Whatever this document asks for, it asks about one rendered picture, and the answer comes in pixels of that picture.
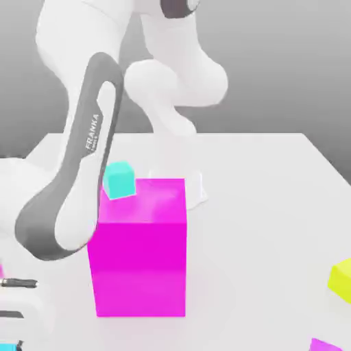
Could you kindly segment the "small yellow cube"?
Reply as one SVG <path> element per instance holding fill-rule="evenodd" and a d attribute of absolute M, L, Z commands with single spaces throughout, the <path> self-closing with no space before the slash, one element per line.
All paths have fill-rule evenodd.
<path fill-rule="evenodd" d="M 351 304 L 351 258 L 332 266 L 328 288 Z"/>

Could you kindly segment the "large magenta box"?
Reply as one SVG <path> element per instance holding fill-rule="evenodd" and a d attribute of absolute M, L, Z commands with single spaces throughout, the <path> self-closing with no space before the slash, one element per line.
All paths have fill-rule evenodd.
<path fill-rule="evenodd" d="M 101 192 L 88 258 L 98 317 L 186 315 L 187 218 L 182 178 L 136 181 L 136 195 Z"/>

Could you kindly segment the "small cyan cube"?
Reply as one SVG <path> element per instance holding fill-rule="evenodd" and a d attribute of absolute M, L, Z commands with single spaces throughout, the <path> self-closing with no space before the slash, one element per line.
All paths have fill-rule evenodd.
<path fill-rule="evenodd" d="M 103 177 L 103 185 L 110 200 L 134 195 L 136 193 L 134 169 L 127 161 L 108 164 Z"/>

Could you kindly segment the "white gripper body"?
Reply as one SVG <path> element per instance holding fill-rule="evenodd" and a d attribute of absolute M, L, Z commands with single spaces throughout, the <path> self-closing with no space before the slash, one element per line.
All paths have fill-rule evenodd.
<path fill-rule="evenodd" d="M 28 333 L 41 329 L 43 317 L 35 302 L 0 295 L 0 332 Z"/>

